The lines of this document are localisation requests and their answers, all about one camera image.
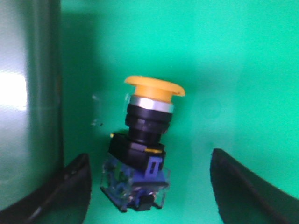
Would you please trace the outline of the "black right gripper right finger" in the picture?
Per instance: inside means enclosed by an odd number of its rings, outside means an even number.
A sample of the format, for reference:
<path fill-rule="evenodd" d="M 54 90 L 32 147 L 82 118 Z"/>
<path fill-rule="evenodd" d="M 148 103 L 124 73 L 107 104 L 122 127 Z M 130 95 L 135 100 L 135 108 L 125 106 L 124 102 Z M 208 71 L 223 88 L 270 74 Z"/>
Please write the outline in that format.
<path fill-rule="evenodd" d="M 211 185 L 225 224 L 297 224 L 299 201 L 220 148 L 212 152 Z"/>

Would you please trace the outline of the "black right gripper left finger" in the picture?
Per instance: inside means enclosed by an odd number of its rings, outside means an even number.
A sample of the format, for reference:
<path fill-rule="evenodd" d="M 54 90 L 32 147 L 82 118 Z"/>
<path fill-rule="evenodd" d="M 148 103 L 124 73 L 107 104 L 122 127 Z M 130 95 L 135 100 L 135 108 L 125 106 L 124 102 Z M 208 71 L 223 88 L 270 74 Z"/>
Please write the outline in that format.
<path fill-rule="evenodd" d="M 0 212 L 2 224 L 82 224 L 92 192 L 88 154 L 78 155 L 43 186 Z"/>

